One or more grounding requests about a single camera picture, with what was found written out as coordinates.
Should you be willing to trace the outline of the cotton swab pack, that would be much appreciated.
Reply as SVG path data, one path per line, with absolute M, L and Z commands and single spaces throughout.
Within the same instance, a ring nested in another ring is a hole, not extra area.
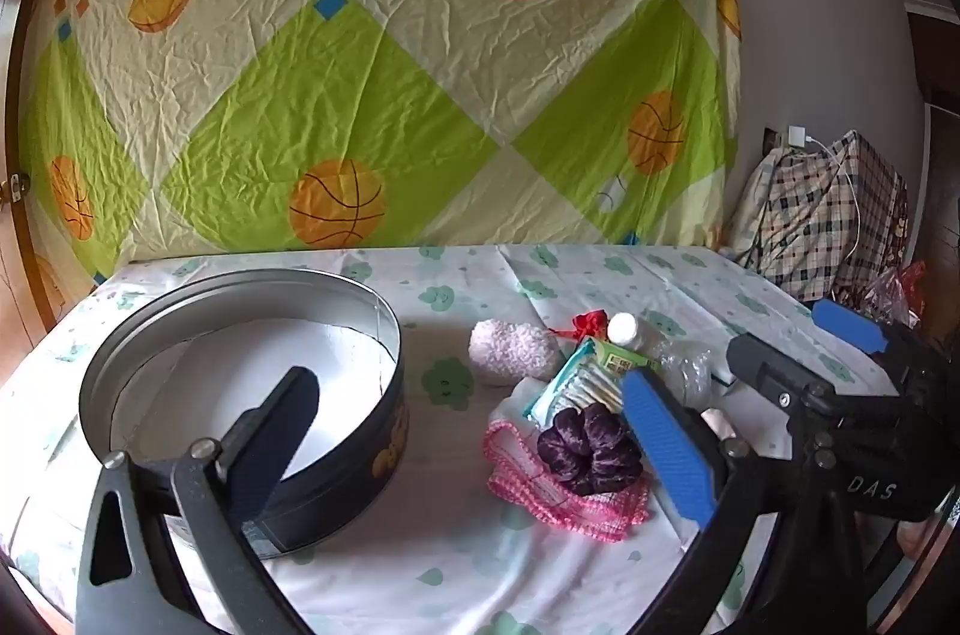
M 623 378 L 641 367 L 652 367 L 651 360 L 596 337 L 586 337 L 539 398 L 527 406 L 524 417 L 540 429 L 548 429 L 563 409 L 602 404 L 619 414 L 623 409 Z

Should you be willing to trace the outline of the red gold drawstring pouch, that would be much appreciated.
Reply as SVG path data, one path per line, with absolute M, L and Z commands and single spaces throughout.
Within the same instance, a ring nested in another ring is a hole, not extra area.
M 607 339 L 608 314 L 605 310 L 590 310 L 576 314 L 566 328 L 550 328 L 551 334 L 568 341 L 583 342 L 584 339 Z

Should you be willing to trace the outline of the brass door knob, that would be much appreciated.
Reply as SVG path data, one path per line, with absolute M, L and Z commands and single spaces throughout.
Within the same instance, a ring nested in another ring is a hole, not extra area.
M 31 190 L 31 178 L 27 173 L 14 172 L 7 180 L 0 183 L 0 204 L 11 206 L 23 201 L 23 197 Z

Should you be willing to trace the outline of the green cream sports-print sheet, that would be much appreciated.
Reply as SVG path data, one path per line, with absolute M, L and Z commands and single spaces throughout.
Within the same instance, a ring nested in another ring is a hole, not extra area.
M 737 0 L 39 0 L 21 164 L 64 314 L 132 261 L 715 245 Z

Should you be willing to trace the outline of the white charger plug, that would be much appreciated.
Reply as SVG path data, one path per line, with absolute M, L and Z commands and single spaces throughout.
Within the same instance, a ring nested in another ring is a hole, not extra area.
M 805 130 L 804 126 L 789 126 L 788 146 L 797 147 L 797 149 L 802 149 L 802 147 L 807 146 L 807 130 Z

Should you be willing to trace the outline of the white bottle in plastic bag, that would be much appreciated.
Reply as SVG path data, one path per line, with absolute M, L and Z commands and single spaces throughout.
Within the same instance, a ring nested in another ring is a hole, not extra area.
M 713 404 L 713 383 L 718 373 L 716 355 L 697 341 L 672 337 L 636 314 L 615 313 L 607 323 L 613 346 L 640 354 L 686 408 Z

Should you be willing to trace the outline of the red plastic snack bag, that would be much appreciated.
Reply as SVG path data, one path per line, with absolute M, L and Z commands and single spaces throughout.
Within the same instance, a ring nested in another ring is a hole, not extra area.
M 861 310 L 872 320 L 916 328 L 926 308 L 926 300 L 919 287 L 924 275 L 924 261 L 914 261 L 906 268 L 885 269 L 867 287 Z

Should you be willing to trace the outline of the brown wooden door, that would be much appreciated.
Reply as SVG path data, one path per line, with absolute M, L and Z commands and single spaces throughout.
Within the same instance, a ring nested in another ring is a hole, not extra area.
M 29 230 L 31 178 L 20 160 L 20 94 L 39 0 L 2 0 L 2 383 L 55 325 Z

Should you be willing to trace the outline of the cloud-print white tablecloth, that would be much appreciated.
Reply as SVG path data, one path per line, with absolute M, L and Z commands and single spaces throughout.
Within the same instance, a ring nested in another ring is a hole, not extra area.
M 693 541 L 651 493 L 621 543 L 549 528 L 488 490 L 482 440 L 500 393 L 473 380 L 483 318 L 561 328 L 587 310 L 630 311 L 722 351 L 752 333 L 838 391 L 892 385 L 819 330 L 793 297 L 706 248 L 421 247 L 268 256 L 374 287 L 404 325 L 409 441 L 381 497 L 338 536 L 270 573 L 319 633 L 622 633 Z M 2 390 L 2 549 L 52 604 L 75 606 L 98 459 L 78 426 L 91 355 L 130 313 L 187 282 L 256 269 L 255 254 L 130 266 L 71 310 Z

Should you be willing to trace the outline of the plaid checked storage bag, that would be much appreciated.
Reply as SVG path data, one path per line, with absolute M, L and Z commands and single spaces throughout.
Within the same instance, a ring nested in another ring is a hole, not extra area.
M 867 287 L 905 264 L 907 183 L 861 133 L 776 147 L 747 180 L 726 232 L 740 266 L 802 303 L 856 308 Z

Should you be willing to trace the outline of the round black metal tin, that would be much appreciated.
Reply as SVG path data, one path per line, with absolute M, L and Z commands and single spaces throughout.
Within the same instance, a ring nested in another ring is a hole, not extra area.
M 244 525 L 262 559 L 293 554 L 361 515 L 404 456 L 402 328 L 371 287 L 327 272 L 252 269 L 151 300 L 89 360 L 83 435 L 98 458 L 178 458 L 194 440 L 226 440 L 293 367 L 316 378 L 306 399 L 313 422 L 262 513 Z

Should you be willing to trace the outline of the pink-edged white knitted cloth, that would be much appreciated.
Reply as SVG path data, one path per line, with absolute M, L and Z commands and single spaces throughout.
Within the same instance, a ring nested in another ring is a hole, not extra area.
M 573 532 L 604 544 L 617 544 L 631 529 L 652 520 L 644 479 L 622 492 L 576 495 L 566 490 L 535 453 L 539 432 L 505 417 L 488 422 L 483 458 L 491 465 L 488 490 L 506 504 L 522 508 L 542 525 Z

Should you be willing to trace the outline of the purple velvet scrunchie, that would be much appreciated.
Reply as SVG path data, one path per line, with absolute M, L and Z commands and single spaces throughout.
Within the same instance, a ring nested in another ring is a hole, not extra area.
M 537 453 L 560 486 L 578 497 L 622 492 L 644 471 L 625 420 L 602 403 L 558 412 L 537 438 Z

